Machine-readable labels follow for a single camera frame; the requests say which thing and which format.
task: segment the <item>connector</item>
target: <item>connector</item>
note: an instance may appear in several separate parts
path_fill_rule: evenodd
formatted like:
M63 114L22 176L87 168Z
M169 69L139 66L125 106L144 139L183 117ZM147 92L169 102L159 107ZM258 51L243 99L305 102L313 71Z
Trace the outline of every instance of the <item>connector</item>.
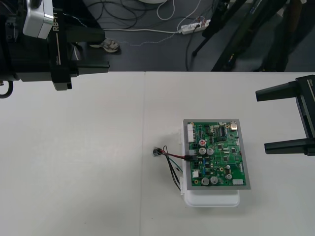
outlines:
M161 156L162 155L161 151L162 151L162 149L160 149L159 147L154 147L152 154L154 157Z

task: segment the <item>circuit board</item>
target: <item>circuit board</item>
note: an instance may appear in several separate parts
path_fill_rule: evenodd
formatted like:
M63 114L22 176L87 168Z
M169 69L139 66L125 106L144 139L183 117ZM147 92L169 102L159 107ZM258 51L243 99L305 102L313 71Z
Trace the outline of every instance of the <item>circuit board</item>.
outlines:
M192 186L247 185L238 127L230 122L189 122Z

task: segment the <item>sneaker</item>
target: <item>sneaker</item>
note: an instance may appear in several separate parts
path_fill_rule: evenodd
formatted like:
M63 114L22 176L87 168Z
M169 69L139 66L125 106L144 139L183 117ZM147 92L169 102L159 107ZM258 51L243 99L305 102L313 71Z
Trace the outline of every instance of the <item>sneaker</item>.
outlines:
M108 53L115 53L119 50L119 45L114 40L106 38L100 44L90 44L92 48L103 48Z

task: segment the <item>white power strip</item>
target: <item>white power strip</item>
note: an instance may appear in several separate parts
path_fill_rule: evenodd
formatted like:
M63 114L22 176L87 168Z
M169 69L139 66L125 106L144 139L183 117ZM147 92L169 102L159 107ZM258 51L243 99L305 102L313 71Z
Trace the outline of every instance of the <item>white power strip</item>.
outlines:
M207 20L204 26L198 27L195 32L205 30L209 26L210 20ZM193 23L190 25L184 25L181 27L182 34L189 34L192 33L193 30L196 28L197 25L201 25L201 23Z

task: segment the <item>white table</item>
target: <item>white table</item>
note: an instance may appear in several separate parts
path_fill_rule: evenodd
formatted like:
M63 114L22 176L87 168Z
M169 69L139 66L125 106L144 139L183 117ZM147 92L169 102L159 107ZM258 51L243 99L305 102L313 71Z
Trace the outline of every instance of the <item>white table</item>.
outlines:
M0 101L0 235L313 236L315 158L263 149L305 137L295 100L255 99L304 75L109 73L67 92L16 83ZM252 189L238 208L186 207L165 158L151 156L180 151L185 118L240 119Z

